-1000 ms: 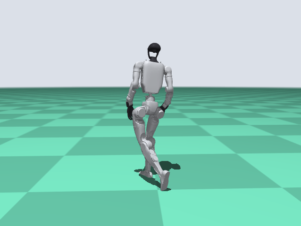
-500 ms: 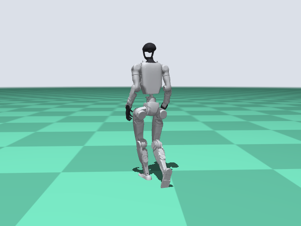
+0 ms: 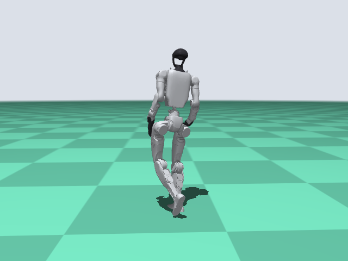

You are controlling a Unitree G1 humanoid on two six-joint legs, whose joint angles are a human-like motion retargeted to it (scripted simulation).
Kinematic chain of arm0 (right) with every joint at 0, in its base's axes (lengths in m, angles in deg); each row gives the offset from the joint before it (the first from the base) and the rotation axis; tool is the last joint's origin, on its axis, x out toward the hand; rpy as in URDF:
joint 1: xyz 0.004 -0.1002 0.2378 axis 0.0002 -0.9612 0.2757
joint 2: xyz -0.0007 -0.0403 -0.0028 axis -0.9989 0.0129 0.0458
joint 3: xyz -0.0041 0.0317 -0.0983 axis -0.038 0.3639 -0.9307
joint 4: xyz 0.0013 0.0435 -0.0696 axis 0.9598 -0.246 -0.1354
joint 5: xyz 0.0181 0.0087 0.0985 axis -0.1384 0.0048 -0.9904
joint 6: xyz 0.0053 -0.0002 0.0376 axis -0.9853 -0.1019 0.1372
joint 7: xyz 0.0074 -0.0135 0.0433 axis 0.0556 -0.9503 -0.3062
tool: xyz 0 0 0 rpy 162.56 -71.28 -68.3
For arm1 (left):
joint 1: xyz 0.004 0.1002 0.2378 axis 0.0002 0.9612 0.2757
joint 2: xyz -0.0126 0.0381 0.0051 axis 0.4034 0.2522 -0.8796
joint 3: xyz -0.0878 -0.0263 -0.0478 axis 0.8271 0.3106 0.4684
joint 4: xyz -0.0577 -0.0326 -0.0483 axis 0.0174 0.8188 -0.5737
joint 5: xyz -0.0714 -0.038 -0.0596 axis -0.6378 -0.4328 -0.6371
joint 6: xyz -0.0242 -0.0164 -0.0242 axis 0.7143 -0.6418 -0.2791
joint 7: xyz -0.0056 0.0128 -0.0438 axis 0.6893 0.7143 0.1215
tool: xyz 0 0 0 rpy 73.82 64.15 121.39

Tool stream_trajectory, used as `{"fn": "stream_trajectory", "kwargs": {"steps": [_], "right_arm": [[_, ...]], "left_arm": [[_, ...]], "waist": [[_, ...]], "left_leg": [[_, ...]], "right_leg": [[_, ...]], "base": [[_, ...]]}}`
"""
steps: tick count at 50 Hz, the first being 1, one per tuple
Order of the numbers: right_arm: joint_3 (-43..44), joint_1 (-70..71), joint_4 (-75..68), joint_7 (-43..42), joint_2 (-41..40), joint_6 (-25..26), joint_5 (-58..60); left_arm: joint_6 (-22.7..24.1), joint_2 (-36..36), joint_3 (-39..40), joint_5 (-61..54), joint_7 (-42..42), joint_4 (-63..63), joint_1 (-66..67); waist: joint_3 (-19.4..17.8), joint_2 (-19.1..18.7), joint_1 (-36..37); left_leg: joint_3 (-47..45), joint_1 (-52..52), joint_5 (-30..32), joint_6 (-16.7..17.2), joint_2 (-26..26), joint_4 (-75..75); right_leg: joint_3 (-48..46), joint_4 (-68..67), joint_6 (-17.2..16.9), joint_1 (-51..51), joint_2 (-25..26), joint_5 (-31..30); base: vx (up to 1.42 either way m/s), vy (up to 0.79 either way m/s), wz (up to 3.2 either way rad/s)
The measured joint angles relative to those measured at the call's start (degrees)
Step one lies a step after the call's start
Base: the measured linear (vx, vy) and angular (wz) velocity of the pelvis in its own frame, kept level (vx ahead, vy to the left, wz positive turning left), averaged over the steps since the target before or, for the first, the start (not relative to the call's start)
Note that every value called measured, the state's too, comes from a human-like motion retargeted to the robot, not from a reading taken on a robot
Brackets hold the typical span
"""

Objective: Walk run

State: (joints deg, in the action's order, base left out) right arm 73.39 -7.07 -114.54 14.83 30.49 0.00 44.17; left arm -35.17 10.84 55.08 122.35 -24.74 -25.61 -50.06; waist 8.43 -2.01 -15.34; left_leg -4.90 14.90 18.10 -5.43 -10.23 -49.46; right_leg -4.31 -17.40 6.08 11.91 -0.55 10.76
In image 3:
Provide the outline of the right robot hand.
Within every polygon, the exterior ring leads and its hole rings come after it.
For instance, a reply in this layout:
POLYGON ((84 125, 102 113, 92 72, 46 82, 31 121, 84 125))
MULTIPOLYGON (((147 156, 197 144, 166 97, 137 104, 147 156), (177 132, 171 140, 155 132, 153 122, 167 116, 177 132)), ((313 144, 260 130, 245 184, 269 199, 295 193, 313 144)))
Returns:
POLYGON ((183 122, 183 124, 186 125, 186 126, 188 126, 188 127, 191 126, 192 123, 193 123, 193 122, 191 122, 190 124, 188 124, 186 121, 183 122))

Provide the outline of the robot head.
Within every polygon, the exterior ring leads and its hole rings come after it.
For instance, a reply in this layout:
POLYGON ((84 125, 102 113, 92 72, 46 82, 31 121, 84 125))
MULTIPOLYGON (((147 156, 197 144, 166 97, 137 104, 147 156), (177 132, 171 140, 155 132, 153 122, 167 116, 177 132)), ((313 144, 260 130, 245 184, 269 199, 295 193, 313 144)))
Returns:
POLYGON ((183 70, 183 64, 185 62, 185 59, 188 57, 188 53, 186 50, 182 49, 182 48, 179 48, 177 50, 175 50, 172 54, 172 62, 173 62, 173 65, 175 67, 174 70, 177 70, 177 71, 181 71, 181 72, 185 72, 183 70), (182 61, 182 64, 181 65, 177 65, 175 64, 175 58, 179 59, 179 60, 183 60, 182 61))

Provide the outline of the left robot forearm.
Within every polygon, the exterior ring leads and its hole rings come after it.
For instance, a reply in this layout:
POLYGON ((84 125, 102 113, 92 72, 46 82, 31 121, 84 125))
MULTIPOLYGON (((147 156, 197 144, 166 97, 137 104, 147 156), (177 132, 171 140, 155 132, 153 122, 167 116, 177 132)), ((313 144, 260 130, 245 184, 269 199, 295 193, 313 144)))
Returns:
POLYGON ((151 106, 151 108, 150 108, 150 110, 148 112, 147 118, 150 117, 151 118, 151 122, 155 119, 155 115, 156 115, 156 113, 158 111, 158 108, 160 107, 160 104, 157 102, 158 97, 159 97, 159 95, 158 95, 158 93, 156 93, 155 96, 154 96, 153 102, 152 102, 152 106, 151 106))

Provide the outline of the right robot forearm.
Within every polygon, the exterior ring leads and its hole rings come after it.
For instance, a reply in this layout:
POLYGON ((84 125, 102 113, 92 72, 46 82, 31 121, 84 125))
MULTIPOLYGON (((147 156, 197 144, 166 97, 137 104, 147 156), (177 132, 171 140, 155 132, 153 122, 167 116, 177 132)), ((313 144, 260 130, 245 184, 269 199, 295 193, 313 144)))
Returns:
POLYGON ((190 124, 191 122, 194 122, 194 120, 196 120, 196 115, 198 113, 199 107, 191 107, 190 114, 188 116, 188 119, 186 120, 186 122, 188 124, 190 124))

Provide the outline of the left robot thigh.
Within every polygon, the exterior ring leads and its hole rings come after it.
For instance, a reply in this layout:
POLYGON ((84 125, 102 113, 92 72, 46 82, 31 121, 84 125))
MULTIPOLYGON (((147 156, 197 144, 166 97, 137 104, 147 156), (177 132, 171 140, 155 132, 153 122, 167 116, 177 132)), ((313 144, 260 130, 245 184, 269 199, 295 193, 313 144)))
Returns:
POLYGON ((164 169, 167 168, 167 162, 163 159, 163 147, 164 147, 164 134, 167 133, 169 128, 168 121, 155 122, 152 127, 151 133, 151 149, 153 162, 159 161, 164 169))

